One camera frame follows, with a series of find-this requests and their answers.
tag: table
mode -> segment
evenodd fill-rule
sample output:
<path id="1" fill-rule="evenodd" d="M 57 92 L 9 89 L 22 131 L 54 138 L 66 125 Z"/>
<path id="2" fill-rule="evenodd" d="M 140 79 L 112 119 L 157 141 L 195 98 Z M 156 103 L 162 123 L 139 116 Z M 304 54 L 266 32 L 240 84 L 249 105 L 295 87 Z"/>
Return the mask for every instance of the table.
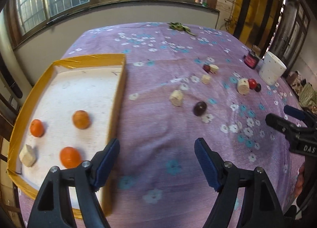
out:
<path id="1" fill-rule="evenodd" d="M 239 168 L 262 166 L 282 208 L 294 200 L 297 171 L 304 157 L 289 153 L 288 142 L 266 126 L 265 116 L 270 112 L 284 116 L 285 104 L 298 108 L 296 97 L 282 79 L 267 86 L 256 70 L 247 67 L 243 63 L 247 48 L 229 33 L 189 27 L 196 36 L 171 30 L 166 23 L 93 29 L 82 34 L 63 56 L 126 54 L 117 189 L 113 213 L 107 218 L 113 228 L 203 226 L 217 193 L 208 186 L 194 154 L 198 137 Z M 208 85 L 200 82 L 204 63 L 220 68 L 211 74 Z M 256 79 L 261 92 L 238 94 L 236 86 L 242 77 Z M 182 107 L 169 102 L 176 89 L 184 94 Z M 202 117 L 192 113 L 198 101 L 208 106 Z M 237 224 L 243 191 L 239 190 L 229 227 Z M 33 200 L 21 191 L 19 198 L 27 222 Z M 84 227 L 82 220 L 76 222 Z"/>

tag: tangerine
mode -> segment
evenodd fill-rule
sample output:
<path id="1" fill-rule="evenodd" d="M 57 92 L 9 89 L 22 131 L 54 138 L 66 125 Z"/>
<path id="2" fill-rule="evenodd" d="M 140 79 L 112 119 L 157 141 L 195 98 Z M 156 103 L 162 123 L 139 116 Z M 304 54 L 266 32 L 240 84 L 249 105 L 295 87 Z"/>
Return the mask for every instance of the tangerine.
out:
<path id="1" fill-rule="evenodd" d="M 43 123 L 38 119 L 33 120 L 30 125 L 30 132 L 37 138 L 43 136 L 45 132 Z"/>
<path id="2" fill-rule="evenodd" d="M 76 128 L 84 130 L 91 124 L 89 115 L 86 111 L 79 110 L 73 114 L 73 123 Z"/>
<path id="3" fill-rule="evenodd" d="M 64 147 L 61 150 L 60 160 L 62 165 L 67 169 L 75 168 L 82 162 L 79 151 L 71 146 Z"/>

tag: red tomato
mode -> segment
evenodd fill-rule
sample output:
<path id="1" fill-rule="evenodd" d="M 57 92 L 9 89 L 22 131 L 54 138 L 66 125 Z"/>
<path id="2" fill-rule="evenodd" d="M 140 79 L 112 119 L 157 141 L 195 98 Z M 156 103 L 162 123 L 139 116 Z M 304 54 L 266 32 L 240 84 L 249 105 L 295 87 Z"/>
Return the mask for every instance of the red tomato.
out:
<path id="1" fill-rule="evenodd" d="M 249 82 L 249 87 L 250 87 L 250 89 L 256 88 L 257 82 L 255 81 L 255 79 L 250 78 L 250 79 L 248 79 L 248 82 Z"/>

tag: human hand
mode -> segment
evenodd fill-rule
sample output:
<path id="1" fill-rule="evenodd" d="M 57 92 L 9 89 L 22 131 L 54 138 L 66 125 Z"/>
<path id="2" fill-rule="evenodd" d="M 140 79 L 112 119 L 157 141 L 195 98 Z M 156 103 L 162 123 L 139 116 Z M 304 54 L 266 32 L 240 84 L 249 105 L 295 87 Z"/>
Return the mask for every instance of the human hand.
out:
<path id="1" fill-rule="evenodd" d="M 302 164 L 302 166 L 299 168 L 299 174 L 297 176 L 297 181 L 295 183 L 295 189 L 294 189 L 294 194 L 295 197 L 298 197 L 299 194 L 303 190 L 303 184 L 304 184 L 304 171 L 305 171 L 305 162 Z"/>

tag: blue gripper pad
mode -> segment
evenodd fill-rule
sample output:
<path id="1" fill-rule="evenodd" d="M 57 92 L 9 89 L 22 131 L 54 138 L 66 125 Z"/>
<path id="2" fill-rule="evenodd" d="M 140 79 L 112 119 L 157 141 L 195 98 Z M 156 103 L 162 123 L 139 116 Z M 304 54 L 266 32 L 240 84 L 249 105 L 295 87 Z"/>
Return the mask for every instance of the blue gripper pad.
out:
<path id="1" fill-rule="evenodd" d="M 222 186 L 218 180 L 218 170 L 220 166 L 216 166 L 210 157 L 210 153 L 215 153 L 215 152 L 211 151 L 211 149 L 209 148 L 209 146 L 207 145 L 207 143 L 205 142 L 203 138 L 196 139 L 194 149 L 195 149 L 195 154 L 199 161 L 200 167 L 203 173 L 205 174 L 208 185 L 214 188 L 215 191 L 219 191 L 220 187 Z"/>
<path id="2" fill-rule="evenodd" d="M 106 184 L 107 178 L 115 164 L 115 161 L 120 152 L 120 143 L 118 139 L 111 141 L 103 151 L 97 152 L 95 156 L 98 156 L 98 153 L 101 153 L 100 156 L 104 155 L 102 159 L 98 159 L 99 165 L 96 169 L 95 180 L 91 184 L 95 187 L 95 191 L 103 187 Z"/>
<path id="3" fill-rule="evenodd" d="M 292 106 L 285 105 L 284 113 L 298 120 L 301 120 L 301 121 L 305 120 L 305 114 L 301 110 L 296 109 Z"/>

